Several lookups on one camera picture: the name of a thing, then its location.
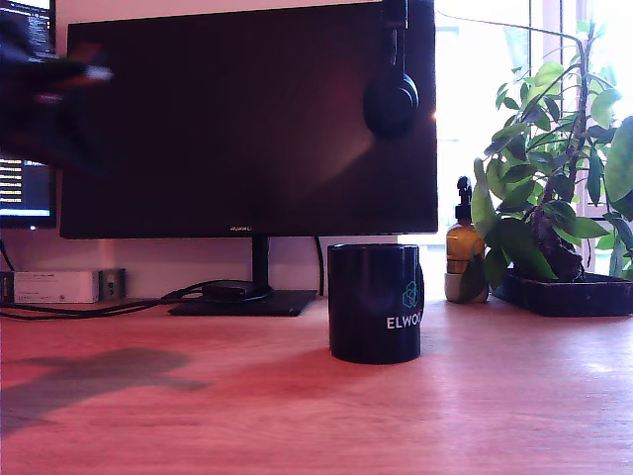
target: blurred object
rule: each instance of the blurred object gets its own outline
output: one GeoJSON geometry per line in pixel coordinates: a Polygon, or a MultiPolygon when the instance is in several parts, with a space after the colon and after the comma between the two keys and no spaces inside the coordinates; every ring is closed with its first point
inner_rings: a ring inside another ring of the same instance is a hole
{"type": "Polygon", "coordinates": [[[110,69],[89,63],[97,53],[93,45],[83,46],[68,59],[38,52],[28,28],[0,11],[3,151],[61,169],[98,171],[81,130],[74,92],[112,77],[110,69]]]}

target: black headphones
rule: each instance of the black headphones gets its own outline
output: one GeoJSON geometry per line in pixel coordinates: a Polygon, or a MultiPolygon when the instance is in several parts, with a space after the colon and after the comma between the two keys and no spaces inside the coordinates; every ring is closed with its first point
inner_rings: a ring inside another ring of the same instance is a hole
{"type": "Polygon", "coordinates": [[[405,71],[407,0],[383,0],[383,29],[389,33],[390,62],[367,86],[363,97],[365,124],[377,137],[407,132],[419,104],[417,88],[405,71]]]}

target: wall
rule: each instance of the wall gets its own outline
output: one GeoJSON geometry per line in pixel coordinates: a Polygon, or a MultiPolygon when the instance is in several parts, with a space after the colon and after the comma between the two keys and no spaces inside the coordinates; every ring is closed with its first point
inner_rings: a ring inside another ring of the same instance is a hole
{"type": "MultiPolygon", "coordinates": [[[[346,1],[300,0],[57,0],[57,44],[65,53],[69,23],[134,17],[252,10],[346,1]]],[[[57,230],[2,232],[19,270],[125,267],[132,297],[157,297],[215,278],[250,276],[249,239],[65,240],[57,230]]],[[[396,241],[395,237],[329,237],[336,242],[396,241]]],[[[281,289],[318,286],[317,252],[309,237],[271,239],[270,282],[281,289]]]]}

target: soap dispenser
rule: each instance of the soap dispenser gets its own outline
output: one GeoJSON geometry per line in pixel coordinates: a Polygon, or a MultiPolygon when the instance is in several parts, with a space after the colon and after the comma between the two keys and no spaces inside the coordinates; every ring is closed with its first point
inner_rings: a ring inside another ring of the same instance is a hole
{"type": "Polygon", "coordinates": [[[444,293],[446,300],[456,303],[486,302],[488,299],[488,285],[477,297],[468,302],[462,302],[459,297],[459,288],[462,275],[471,259],[471,255],[481,254],[484,257],[484,240],[473,226],[471,217],[471,199],[473,187],[467,176],[462,176],[457,181],[460,204],[455,207],[457,223],[449,228],[446,234],[446,275],[444,278],[444,293]]]}

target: computer monitor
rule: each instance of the computer monitor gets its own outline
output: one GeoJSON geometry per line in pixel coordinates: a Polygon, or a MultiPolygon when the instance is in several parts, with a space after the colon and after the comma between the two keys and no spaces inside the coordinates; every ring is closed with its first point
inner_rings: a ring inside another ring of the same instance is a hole
{"type": "MultiPolygon", "coordinates": [[[[0,0],[0,15],[28,27],[36,50],[54,53],[54,0],[0,0]]],[[[55,228],[54,170],[0,149],[0,228],[55,228]]]]}
{"type": "Polygon", "coordinates": [[[419,107],[395,139],[363,114],[384,26],[381,3],[71,24],[69,50],[100,45],[114,78],[81,91],[103,172],[64,171],[61,236],[436,232],[432,2],[408,2],[419,107]]]}

